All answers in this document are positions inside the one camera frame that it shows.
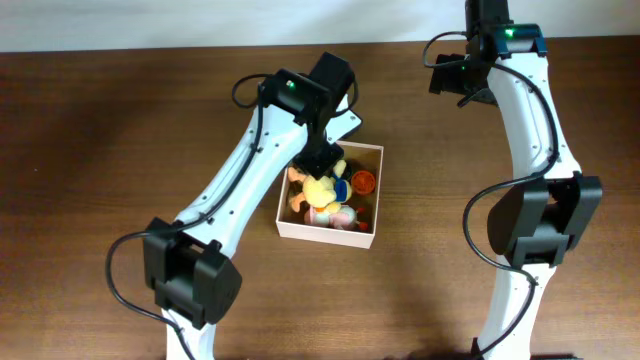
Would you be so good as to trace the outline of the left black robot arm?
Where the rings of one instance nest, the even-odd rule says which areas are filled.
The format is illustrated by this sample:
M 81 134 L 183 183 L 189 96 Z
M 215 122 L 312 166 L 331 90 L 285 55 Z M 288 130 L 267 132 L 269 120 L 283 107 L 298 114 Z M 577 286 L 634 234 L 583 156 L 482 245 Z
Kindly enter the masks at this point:
M 216 325 L 241 287 L 231 259 L 248 220 L 288 165 L 318 180 L 342 157 L 337 140 L 361 124 L 347 107 L 355 85 L 350 64 L 330 53 L 309 74 L 264 76 L 246 133 L 214 179 L 173 223 L 149 224 L 145 282 L 168 322 L 167 358 L 212 358 Z

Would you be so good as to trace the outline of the black round puck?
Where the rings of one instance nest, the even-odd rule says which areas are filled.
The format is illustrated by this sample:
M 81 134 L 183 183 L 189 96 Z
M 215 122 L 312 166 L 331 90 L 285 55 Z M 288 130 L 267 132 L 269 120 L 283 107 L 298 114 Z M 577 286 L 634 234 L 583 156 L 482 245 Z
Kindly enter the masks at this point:
M 344 168 L 344 170 L 342 172 L 342 175 L 341 175 L 341 179 L 343 179 L 343 180 L 345 180 L 347 182 L 350 182 L 353 174 L 354 174 L 353 166 L 349 162 L 346 162 L 345 163 L 345 168 Z

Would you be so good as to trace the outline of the yellow plush duck toy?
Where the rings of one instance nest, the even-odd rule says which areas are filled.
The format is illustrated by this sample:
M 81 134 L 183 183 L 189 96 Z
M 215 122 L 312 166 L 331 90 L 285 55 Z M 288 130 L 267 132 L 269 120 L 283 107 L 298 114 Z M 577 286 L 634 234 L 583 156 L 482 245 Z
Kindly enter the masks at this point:
M 294 212 L 299 212 L 301 204 L 306 202 L 313 208 L 329 207 L 331 210 L 336 210 L 340 204 L 348 201 L 353 195 L 351 185 L 343 178 L 349 169 L 350 166 L 345 160 L 339 160 L 334 165 L 330 176 L 324 175 L 316 179 L 295 167 L 288 167 L 286 171 L 288 181 L 302 185 L 302 190 L 288 199 L 291 209 Z

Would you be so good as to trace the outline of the white duck pink hat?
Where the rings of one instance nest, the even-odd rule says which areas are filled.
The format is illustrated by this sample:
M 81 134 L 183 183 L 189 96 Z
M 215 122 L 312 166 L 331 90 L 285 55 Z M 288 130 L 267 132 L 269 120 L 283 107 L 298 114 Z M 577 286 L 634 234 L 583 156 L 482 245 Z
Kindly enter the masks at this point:
M 343 205 L 332 212 L 329 208 L 311 207 L 304 215 L 304 223 L 308 226 L 332 228 L 344 231 L 368 232 L 369 224 L 359 220 L 362 208 L 354 209 Z

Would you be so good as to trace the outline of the orange round cage ball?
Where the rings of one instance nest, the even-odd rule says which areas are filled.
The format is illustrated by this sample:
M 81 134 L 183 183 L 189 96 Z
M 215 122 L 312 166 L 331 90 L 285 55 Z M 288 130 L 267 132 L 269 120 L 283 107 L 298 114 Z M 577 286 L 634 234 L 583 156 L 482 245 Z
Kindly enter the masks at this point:
M 354 193 L 365 196 L 374 192 L 376 188 L 376 177 L 366 170 L 359 170 L 351 177 L 351 187 Z

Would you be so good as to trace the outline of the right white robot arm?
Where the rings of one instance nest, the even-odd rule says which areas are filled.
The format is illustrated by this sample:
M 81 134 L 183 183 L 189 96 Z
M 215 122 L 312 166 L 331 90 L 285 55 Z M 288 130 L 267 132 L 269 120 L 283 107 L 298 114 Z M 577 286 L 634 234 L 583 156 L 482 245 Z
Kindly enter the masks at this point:
M 603 188 L 583 174 L 562 133 L 541 28 L 514 22 L 505 0 L 467 0 L 465 17 L 465 54 L 423 62 L 433 72 L 429 90 L 461 95 L 460 106 L 497 106 L 513 169 L 512 179 L 479 191 L 463 211 L 467 244 L 496 270 L 487 320 L 466 356 L 529 359 L 544 291 Z

